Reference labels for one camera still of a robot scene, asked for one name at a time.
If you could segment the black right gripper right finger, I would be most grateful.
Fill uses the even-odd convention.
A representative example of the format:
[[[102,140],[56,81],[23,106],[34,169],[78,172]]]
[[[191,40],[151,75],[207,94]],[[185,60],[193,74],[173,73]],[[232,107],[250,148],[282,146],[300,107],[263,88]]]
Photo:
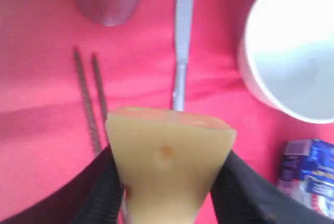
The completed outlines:
[[[283,194],[233,151],[210,192],[218,223],[333,223]]]

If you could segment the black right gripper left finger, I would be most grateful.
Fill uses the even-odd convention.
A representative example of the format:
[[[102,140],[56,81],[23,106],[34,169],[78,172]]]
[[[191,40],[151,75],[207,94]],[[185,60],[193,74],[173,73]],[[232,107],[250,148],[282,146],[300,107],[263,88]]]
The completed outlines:
[[[117,223],[123,187],[110,146],[75,178],[3,223]]]

